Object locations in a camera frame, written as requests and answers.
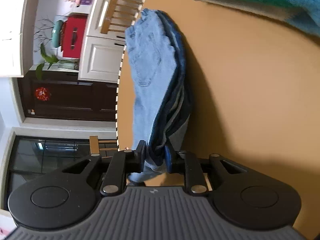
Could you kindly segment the light blue denim jeans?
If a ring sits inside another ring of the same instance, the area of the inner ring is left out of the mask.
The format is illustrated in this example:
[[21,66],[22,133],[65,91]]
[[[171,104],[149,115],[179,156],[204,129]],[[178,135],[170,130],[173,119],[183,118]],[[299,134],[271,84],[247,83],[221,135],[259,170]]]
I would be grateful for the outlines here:
[[165,145],[179,151],[191,113],[182,38],[174,22],[160,10],[143,9],[140,19],[125,31],[135,89],[133,147],[146,143],[142,172],[127,178],[143,185],[166,171]]

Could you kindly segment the wooden chair at left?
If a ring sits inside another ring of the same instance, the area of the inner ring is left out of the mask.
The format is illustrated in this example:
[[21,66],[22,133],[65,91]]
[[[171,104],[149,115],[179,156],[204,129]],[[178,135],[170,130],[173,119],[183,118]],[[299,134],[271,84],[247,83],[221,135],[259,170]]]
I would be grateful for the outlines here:
[[116,140],[100,140],[98,136],[89,137],[90,155],[93,157],[111,158],[117,151]]

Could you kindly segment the dark wooden door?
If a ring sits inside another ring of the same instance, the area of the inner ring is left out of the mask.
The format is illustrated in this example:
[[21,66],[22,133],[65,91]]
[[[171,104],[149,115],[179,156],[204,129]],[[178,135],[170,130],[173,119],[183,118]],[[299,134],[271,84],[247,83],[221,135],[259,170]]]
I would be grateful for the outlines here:
[[79,81],[73,72],[44,71],[42,80],[34,70],[18,78],[26,117],[84,120],[116,120],[116,84]]

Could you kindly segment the red storage box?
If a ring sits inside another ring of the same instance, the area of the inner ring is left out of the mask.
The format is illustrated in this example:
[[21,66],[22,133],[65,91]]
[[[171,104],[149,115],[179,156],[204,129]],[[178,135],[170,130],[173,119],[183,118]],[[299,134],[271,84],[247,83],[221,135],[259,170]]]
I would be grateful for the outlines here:
[[66,21],[62,38],[63,57],[80,58],[86,21],[87,14],[72,14]]

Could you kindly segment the green plant in vase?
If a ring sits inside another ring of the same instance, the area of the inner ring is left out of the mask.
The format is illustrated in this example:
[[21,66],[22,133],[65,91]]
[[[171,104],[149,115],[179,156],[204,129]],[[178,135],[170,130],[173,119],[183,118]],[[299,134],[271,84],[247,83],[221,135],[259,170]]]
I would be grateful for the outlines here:
[[51,21],[49,18],[40,19],[41,26],[35,27],[34,35],[36,36],[35,40],[41,41],[37,51],[40,52],[42,57],[42,62],[36,66],[35,75],[38,80],[42,80],[43,69],[47,66],[47,70],[53,65],[59,65],[64,69],[73,69],[77,70],[79,61],[77,59],[64,59],[58,57],[56,54],[50,54],[46,51],[46,45],[51,43],[53,48],[62,48],[62,38],[64,33],[64,28],[66,22],[63,20],[58,20],[56,22]]

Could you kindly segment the white sideboard cabinet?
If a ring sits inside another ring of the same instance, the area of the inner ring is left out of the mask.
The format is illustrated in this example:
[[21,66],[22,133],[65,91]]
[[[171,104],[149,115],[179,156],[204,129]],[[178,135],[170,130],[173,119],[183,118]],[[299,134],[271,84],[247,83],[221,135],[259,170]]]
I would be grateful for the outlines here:
[[[118,81],[125,50],[125,32],[100,33],[103,13],[106,12],[108,2],[109,0],[93,1],[82,43],[78,72],[79,80],[109,83],[117,83]],[[139,7],[138,15],[144,2],[145,0]]]

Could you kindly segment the wooden spindle chair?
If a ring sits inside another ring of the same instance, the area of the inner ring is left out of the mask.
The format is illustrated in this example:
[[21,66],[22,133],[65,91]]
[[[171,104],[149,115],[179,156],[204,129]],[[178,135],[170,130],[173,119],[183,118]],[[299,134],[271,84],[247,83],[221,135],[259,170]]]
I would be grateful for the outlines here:
[[143,0],[109,0],[100,27],[101,34],[124,33],[137,18]]

